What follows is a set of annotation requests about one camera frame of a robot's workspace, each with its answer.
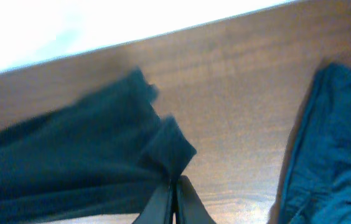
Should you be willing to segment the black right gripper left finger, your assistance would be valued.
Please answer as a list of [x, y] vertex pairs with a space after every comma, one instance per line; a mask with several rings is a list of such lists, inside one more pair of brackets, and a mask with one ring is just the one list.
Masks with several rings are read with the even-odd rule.
[[133, 224], [172, 224], [173, 191], [174, 185], [172, 183], [160, 184]]

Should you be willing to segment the black t-shirt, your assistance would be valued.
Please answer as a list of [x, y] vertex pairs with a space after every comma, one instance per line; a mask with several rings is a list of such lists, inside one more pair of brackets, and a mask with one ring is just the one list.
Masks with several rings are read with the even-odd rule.
[[139, 69], [0, 131], [0, 223], [143, 211], [195, 155]]

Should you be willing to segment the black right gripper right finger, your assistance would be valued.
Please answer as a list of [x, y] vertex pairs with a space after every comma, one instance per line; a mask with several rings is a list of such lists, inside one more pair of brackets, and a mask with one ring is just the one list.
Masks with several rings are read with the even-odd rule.
[[191, 181], [181, 176], [175, 188], [177, 224], [216, 224], [206, 211]]

